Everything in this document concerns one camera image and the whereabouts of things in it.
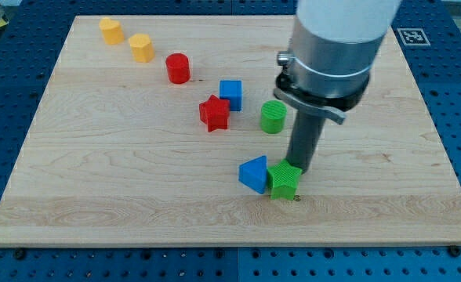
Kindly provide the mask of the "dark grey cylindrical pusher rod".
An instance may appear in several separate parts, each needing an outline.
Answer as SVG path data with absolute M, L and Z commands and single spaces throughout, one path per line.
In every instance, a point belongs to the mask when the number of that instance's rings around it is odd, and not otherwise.
M 303 174 L 309 170 L 324 124 L 323 117 L 296 112 L 285 159 L 290 165 L 300 168 Z

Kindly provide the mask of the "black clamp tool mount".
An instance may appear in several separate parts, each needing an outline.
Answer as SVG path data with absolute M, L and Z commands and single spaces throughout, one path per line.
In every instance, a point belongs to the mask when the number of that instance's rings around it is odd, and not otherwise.
M 362 86 L 348 96 L 327 98 L 300 89 L 287 74 L 281 72 L 276 77 L 273 94 L 300 112 L 342 124 L 347 117 L 346 112 L 360 103 L 369 81 L 370 78 L 366 78 Z

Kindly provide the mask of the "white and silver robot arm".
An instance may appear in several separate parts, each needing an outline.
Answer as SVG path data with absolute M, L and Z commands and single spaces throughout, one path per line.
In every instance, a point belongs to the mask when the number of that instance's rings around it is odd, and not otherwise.
M 299 0 L 274 96 L 296 109 L 286 159 L 307 172 L 325 121 L 360 101 L 401 0 Z

